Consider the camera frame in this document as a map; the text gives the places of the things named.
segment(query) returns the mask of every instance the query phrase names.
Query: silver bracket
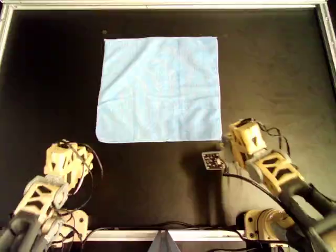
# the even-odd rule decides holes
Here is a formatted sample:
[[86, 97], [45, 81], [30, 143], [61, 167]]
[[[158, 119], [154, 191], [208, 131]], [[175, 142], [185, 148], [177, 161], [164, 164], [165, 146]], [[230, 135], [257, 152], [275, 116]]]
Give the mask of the silver bracket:
[[181, 252], [168, 231], [159, 230], [148, 252]]

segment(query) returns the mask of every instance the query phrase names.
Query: small circuit board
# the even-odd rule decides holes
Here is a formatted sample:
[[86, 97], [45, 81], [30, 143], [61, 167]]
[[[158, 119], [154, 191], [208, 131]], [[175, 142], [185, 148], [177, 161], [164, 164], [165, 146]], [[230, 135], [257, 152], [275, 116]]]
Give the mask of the small circuit board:
[[223, 170], [225, 163], [219, 157], [219, 151], [202, 152], [202, 159], [207, 170]]

